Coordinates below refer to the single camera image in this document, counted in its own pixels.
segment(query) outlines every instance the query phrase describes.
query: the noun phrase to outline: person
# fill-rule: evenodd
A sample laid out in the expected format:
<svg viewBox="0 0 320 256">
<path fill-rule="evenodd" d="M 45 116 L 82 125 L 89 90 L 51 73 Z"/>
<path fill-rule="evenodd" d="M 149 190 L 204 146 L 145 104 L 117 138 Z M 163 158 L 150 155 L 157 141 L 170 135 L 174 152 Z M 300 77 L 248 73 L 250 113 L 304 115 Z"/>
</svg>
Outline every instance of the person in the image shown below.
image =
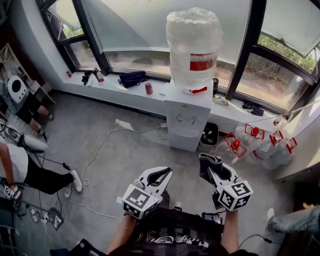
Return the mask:
<svg viewBox="0 0 320 256">
<path fill-rule="evenodd" d="M 256 255 L 238 250 L 237 210 L 226 211 L 222 231 L 214 221 L 183 212 L 180 202 L 169 209 L 166 191 L 162 198 L 157 208 L 139 221 L 129 214 L 124 216 L 107 255 Z"/>
<path fill-rule="evenodd" d="M 22 72 L 18 68 L 10 69 L 10 73 L 11 75 L 17 75 L 24 81 L 25 84 L 27 84 L 22 76 Z M 8 93 L 7 85 L 3 82 L 3 80 L 2 82 L 0 82 L 2 83 L 2 86 L 0 86 L 0 95 L 8 106 L 10 112 L 13 115 L 18 116 L 21 120 L 28 124 L 32 130 L 42 135 L 47 141 L 45 131 L 39 128 L 38 122 L 33 119 L 31 112 L 37 112 L 40 116 L 48 118 L 50 121 L 53 121 L 55 117 L 43 105 L 41 105 L 39 100 L 37 100 L 37 98 L 32 93 L 30 93 L 30 90 L 27 91 L 27 93 L 24 95 L 24 98 L 19 104 L 14 102 Z"/>
<path fill-rule="evenodd" d="M 0 136 L 0 158 L 0 176 L 6 177 L 9 188 L 13 191 L 13 198 L 18 204 L 22 200 L 22 193 L 17 186 L 19 183 L 50 195 L 65 188 L 66 198 L 71 195 L 72 184 L 77 192 L 82 191 L 82 182 L 75 170 L 59 174 L 39 167 L 23 147 L 6 143 L 2 136 Z"/>
<path fill-rule="evenodd" d="M 266 228 L 271 231 L 294 234 L 305 231 L 310 234 L 320 233 L 320 205 L 275 216 L 275 210 L 270 208 L 266 213 Z"/>
</svg>

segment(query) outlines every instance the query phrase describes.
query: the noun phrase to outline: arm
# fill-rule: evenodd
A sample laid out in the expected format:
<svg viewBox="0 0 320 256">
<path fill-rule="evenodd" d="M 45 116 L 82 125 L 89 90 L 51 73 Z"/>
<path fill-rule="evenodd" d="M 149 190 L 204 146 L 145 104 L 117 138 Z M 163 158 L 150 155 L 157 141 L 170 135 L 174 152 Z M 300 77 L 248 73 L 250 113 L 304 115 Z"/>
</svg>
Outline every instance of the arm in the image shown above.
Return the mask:
<svg viewBox="0 0 320 256">
<path fill-rule="evenodd" d="M 238 250 L 238 211 L 226 211 L 221 245 L 232 254 Z"/>
<path fill-rule="evenodd" d="M 13 184 L 14 181 L 14 172 L 12 169 L 12 162 L 9 154 L 8 146 L 0 142 L 0 158 L 3 164 L 5 171 L 5 176 L 9 184 Z M 11 185 L 10 189 L 13 191 L 16 185 Z"/>
<path fill-rule="evenodd" d="M 111 253 L 113 250 L 124 245 L 129 240 L 134 231 L 136 223 L 137 219 L 130 214 L 124 216 L 118 231 L 106 250 L 106 254 Z"/>
</svg>

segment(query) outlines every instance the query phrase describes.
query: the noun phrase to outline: white cable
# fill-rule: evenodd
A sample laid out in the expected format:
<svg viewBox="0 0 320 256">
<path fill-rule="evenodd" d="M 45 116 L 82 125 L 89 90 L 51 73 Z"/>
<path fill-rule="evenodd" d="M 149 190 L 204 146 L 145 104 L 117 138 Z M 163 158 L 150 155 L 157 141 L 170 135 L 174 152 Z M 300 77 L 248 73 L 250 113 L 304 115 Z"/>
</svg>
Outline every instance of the white cable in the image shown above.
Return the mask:
<svg viewBox="0 0 320 256">
<path fill-rule="evenodd" d="M 85 205 L 85 204 L 81 204 L 81 203 L 78 203 L 78 202 L 74 202 L 74 201 L 72 201 L 71 199 L 69 199 L 69 201 L 70 201 L 71 203 L 77 205 L 77 206 L 86 207 L 86 208 L 89 209 L 91 212 L 93 212 L 93 213 L 95 213 L 95 214 L 98 214 L 99 216 L 105 216 L 105 217 L 108 217 L 108 218 L 111 218 L 111 219 L 115 219 L 115 220 L 117 220 L 117 221 L 122 222 L 121 219 L 118 219 L 118 218 L 116 218 L 116 217 L 113 217 L 113 216 L 110 216 L 110 215 L 107 215 L 107 214 L 99 213 L 99 212 L 91 209 L 89 206 L 87 206 L 87 205 Z M 66 213 L 66 215 L 65 215 L 65 221 L 66 221 L 66 220 L 67 220 L 67 202 L 66 202 L 65 206 L 66 206 L 66 208 L 65 208 L 65 210 L 66 210 L 66 212 L 65 212 L 65 213 Z"/>
<path fill-rule="evenodd" d="M 154 131 L 154 130 L 157 130 L 157 131 L 158 131 L 158 129 L 159 129 L 160 127 L 161 127 L 161 126 L 158 126 L 158 127 L 156 127 L 156 128 L 152 128 L 152 129 L 148 129 L 148 130 L 143 130 L 143 131 L 135 131 L 135 130 L 127 129 L 127 128 L 121 128 L 121 129 L 118 129 L 118 130 L 110 131 L 110 132 L 107 134 L 107 136 L 104 138 L 104 140 L 102 141 L 102 143 L 100 144 L 100 146 L 98 147 L 98 149 L 97 149 L 97 151 L 95 152 L 94 157 L 92 158 L 92 160 L 91 160 L 91 161 L 86 165 L 86 167 L 84 168 L 84 171 L 83 171 L 83 173 L 82 173 L 82 180 L 81 180 L 81 182 L 83 183 L 83 185 L 85 185 L 86 187 L 89 186 L 89 180 L 88 180 L 87 178 L 85 178 L 85 173 L 86 173 L 89 165 L 96 159 L 99 150 L 101 149 L 101 147 L 103 146 L 103 144 L 105 143 L 105 141 L 107 140 L 107 138 L 109 137 L 110 134 L 115 133 L 115 132 L 119 132 L 119 131 L 123 131 L 123 130 L 130 131 L 130 132 L 134 132 L 134 133 L 136 133 L 136 134 L 142 134 L 142 133 L 150 132 L 150 131 Z M 87 205 L 74 202 L 74 201 L 72 201 L 72 200 L 69 199 L 69 198 L 67 198 L 67 199 L 65 200 L 65 218 L 64 218 L 64 221 L 66 221 L 66 220 L 67 220 L 67 217 L 68 217 L 68 216 L 67 216 L 67 202 L 68 202 L 68 201 L 72 202 L 72 203 L 75 204 L 75 205 L 79 205 L 79 206 L 86 207 L 86 208 L 88 208 L 90 211 L 92 211 L 93 213 L 98 214 L 98 215 L 100 215 L 100 216 L 109 217 L 109 218 L 112 218 L 112 219 L 115 219 L 115 220 L 118 220 L 118 221 L 121 222 L 121 220 L 118 219 L 118 218 L 116 218 L 116 217 L 99 213 L 99 212 L 91 209 L 91 208 L 88 207 Z"/>
</svg>

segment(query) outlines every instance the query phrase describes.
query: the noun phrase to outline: window frame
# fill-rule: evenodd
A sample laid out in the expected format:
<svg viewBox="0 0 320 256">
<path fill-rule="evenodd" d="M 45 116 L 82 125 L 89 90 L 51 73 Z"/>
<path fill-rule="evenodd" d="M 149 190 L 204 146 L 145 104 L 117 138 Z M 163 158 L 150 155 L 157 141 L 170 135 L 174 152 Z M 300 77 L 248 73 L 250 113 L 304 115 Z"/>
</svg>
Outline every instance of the window frame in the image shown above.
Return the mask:
<svg viewBox="0 0 320 256">
<path fill-rule="evenodd" d="M 67 47 L 70 47 L 70 44 L 81 42 L 81 41 L 88 42 L 90 49 L 99 65 L 99 68 L 101 69 L 101 72 L 105 76 L 107 76 L 108 74 L 121 75 L 129 72 L 138 71 L 135 69 L 112 68 L 105 53 L 104 52 L 100 53 L 100 47 L 97 44 L 99 39 L 94 29 L 94 26 L 92 24 L 92 21 L 88 18 L 90 15 L 89 15 L 89 11 L 87 9 L 86 3 L 84 2 L 85 0 L 72 0 L 75 12 L 78 16 L 78 19 L 84 34 L 78 35 L 69 39 L 65 39 L 62 41 L 58 41 L 57 38 L 55 37 L 47 17 L 47 9 L 57 0 L 46 0 L 45 2 L 40 2 L 40 1 L 42 0 L 37 0 L 37 4 L 41 12 L 42 19 L 52 37 L 52 40 L 54 41 L 57 49 L 59 50 L 63 60 L 65 61 L 66 65 L 68 66 L 69 70 L 72 73 L 84 72 L 84 71 L 93 69 L 92 67 L 76 67 L 73 62 L 74 58 L 70 57 L 70 54 L 69 54 L 70 51 L 66 50 Z M 310 0 L 310 1 L 320 9 L 320 6 L 318 5 L 317 1 L 315 0 Z M 227 100 L 231 101 L 232 99 L 237 99 L 244 102 L 254 102 L 268 111 L 271 111 L 276 114 L 281 114 L 281 113 L 286 113 L 286 112 L 295 110 L 299 107 L 303 107 L 308 103 L 311 97 L 320 88 L 320 71 L 318 72 L 318 74 L 313 74 L 313 73 L 310 74 L 306 70 L 304 70 L 302 67 L 298 66 L 297 64 L 287 59 L 286 57 L 258 44 L 259 36 L 261 34 L 261 29 L 263 26 L 266 7 L 267 7 L 267 0 L 251 0 L 250 1 L 250 9 L 248 13 L 246 29 L 244 32 L 242 46 L 239 52 L 237 63 L 234 67 L 234 71 L 230 77 L 227 88 L 219 87 L 218 93 L 225 95 L 225 98 Z M 274 62 L 275 64 L 278 64 L 284 67 L 285 69 L 291 71 L 295 75 L 301 77 L 304 80 L 304 83 L 306 83 L 305 86 L 309 85 L 291 109 L 285 110 L 275 105 L 272 105 L 266 101 L 263 101 L 262 99 L 258 99 L 253 96 L 236 91 L 239 85 L 239 82 L 242 78 L 242 75 L 245 71 L 250 53 L 261 56 L 269 61 Z M 320 70 L 320 60 L 318 61 L 317 66 L 318 66 L 318 69 Z M 160 80 L 165 82 L 169 82 L 171 80 L 171 75 L 169 74 L 146 71 L 146 75 L 154 80 Z"/>
</svg>

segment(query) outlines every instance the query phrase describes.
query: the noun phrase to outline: trash can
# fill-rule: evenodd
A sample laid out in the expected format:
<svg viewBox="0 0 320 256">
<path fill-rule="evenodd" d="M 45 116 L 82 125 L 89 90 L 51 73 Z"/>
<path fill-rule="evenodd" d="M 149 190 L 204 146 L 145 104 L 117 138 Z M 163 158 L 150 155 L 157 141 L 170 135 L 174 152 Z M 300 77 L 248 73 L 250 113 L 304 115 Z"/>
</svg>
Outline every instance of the trash can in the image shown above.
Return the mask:
<svg viewBox="0 0 320 256">
<path fill-rule="evenodd" d="M 204 151 L 214 150 L 219 140 L 219 128 L 215 123 L 207 123 L 199 141 L 198 148 Z"/>
</svg>

